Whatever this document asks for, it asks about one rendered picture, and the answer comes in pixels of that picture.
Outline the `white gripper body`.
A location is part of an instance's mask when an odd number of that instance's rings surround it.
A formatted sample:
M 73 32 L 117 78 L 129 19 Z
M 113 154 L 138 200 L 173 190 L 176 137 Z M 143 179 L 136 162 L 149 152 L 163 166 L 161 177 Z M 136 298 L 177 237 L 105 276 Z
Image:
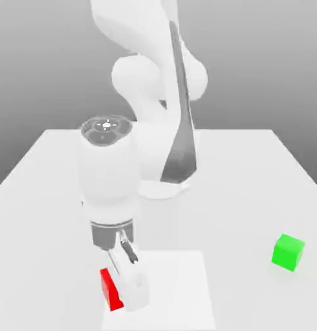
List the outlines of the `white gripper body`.
M 131 262 L 121 245 L 108 251 L 108 270 L 127 312 L 142 309 L 150 302 L 146 264 L 140 253 L 137 259 Z

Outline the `small red cube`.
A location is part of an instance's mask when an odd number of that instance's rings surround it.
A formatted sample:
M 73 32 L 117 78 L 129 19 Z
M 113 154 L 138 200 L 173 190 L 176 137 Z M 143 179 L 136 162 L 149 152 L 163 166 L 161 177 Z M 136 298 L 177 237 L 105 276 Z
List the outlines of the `small red cube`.
M 124 307 L 123 302 L 119 298 L 118 290 L 107 268 L 100 270 L 102 291 L 105 300 L 107 301 L 110 311 L 119 310 Z

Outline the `small green cube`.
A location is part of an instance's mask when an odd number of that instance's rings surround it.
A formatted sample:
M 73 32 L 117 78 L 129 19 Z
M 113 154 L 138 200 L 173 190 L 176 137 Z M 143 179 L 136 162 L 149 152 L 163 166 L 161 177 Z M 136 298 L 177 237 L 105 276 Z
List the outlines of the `small green cube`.
M 294 272 L 303 254 L 305 242 L 282 234 L 274 245 L 271 262 Z

